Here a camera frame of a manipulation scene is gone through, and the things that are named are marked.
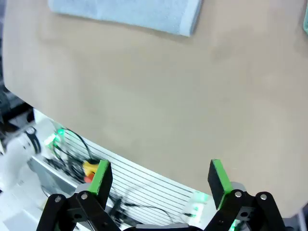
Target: table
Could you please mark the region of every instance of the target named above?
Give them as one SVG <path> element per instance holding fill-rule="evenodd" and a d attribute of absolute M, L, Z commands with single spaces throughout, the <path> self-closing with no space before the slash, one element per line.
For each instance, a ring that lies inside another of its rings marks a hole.
<path fill-rule="evenodd" d="M 308 200 L 304 0 L 206 0 L 185 38 L 8 1 L 7 88 L 93 142 L 210 193 L 210 159 L 281 214 Z"/>

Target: silver screw head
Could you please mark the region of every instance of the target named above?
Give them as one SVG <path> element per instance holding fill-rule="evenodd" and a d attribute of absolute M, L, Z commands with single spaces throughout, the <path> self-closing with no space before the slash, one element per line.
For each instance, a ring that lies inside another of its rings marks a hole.
<path fill-rule="evenodd" d="M 267 198 L 267 196 L 265 194 L 262 194 L 260 197 L 261 197 L 262 200 L 266 200 L 266 198 Z"/>
<path fill-rule="evenodd" d="M 235 196 L 236 196 L 236 197 L 241 197 L 241 196 L 242 196 L 242 193 L 241 193 L 241 192 L 235 192 Z"/>
<path fill-rule="evenodd" d="M 61 201 L 61 197 L 57 196 L 56 199 L 54 199 L 54 201 L 58 203 L 59 201 Z"/>
<path fill-rule="evenodd" d="M 87 199 L 87 197 L 88 197 L 88 195 L 87 195 L 86 193 L 84 193 L 84 194 L 81 195 L 81 199 L 82 199 L 82 200 Z"/>

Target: beige tabletop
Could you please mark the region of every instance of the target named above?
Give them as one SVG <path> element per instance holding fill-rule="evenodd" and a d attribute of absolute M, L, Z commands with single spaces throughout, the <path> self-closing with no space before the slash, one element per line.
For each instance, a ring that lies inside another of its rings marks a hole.
<path fill-rule="evenodd" d="M 8 1 L 9 90 L 93 142 L 210 193 L 210 159 L 283 216 L 308 201 L 305 0 L 206 0 L 195 34 Z"/>

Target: green strip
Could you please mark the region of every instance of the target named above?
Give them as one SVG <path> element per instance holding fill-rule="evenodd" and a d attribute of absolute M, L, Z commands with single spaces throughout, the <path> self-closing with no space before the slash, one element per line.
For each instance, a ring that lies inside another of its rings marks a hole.
<path fill-rule="evenodd" d="M 223 204 L 223 201 L 225 199 L 225 196 L 233 190 L 233 187 L 232 187 L 232 184 L 231 184 L 231 182 L 228 178 L 228 175 L 227 175 L 225 169 L 223 168 L 221 161 L 220 160 L 213 160 L 213 164 L 214 164 L 214 167 L 216 169 L 219 180 L 220 180 L 221 185 L 222 185 L 223 190 L 224 190 L 224 195 L 223 195 L 223 197 L 220 201 L 220 205 L 218 207 L 218 209 L 220 209 L 222 204 Z"/>
<path fill-rule="evenodd" d="M 98 191 L 100 189 L 105 171 L 107 170 L 109 165 L 108 160 L 101 160 L 98 164 L 98 168 L 96 170 L 96 173 L 94 174 L 93 180 L 91 185 L 88 187 L 88 191 L 95 194 L 97 196 Z"/>

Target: black object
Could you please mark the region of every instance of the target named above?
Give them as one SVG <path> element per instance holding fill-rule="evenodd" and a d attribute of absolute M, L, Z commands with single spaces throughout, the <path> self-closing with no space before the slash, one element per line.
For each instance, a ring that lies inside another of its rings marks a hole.
<path fill-rule="evenodd" d="M 103 177 L 98 195 L 88 191 L 75 193 L 66 199 L 61 194 L 51 195 L 45 205 L 37 231 L 72 231 L 77 222 L 87 221 L 94 231 L 120 231 L 104 211 L 106 195 L 111 188 L 112 177 Z M 228 231 L 235 219 L 244 221 L 251 231 L 284 231 L 286 227 L 272 195 L 259 192 L 251 196 L 241 190 L 233 190 L 224 198 L 204 231 Z M 189 225 L 168 227 L 130 227 L 126 231 L 201 231 Z"/>

